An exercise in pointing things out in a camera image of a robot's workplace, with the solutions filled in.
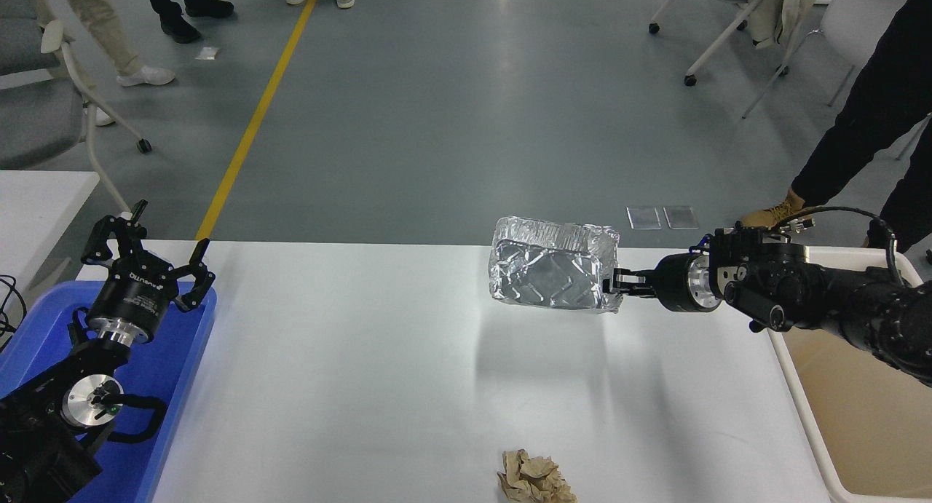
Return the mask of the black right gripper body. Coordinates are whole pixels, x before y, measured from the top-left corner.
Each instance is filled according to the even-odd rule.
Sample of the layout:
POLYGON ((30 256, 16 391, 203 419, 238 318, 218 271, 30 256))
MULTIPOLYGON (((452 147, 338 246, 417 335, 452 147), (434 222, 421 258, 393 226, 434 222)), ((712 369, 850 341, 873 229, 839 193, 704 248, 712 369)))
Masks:
POLYGON ((659 261, 650 275, 650 287, 666 310, 679 313, 695 311, 695 302, 688 285, 688 274, 693 260, 693 254, 666 256, 659 261))

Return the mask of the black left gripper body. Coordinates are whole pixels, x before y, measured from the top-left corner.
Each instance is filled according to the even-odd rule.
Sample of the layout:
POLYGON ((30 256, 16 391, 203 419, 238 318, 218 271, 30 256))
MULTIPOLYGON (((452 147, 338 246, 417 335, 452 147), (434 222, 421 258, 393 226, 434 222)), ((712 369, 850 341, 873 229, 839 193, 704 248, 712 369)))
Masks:
POLYGON ((112 270, 87 313, 87 327, 100 339, 145 344, 154 339, 177 294, 175 280, 112 270))

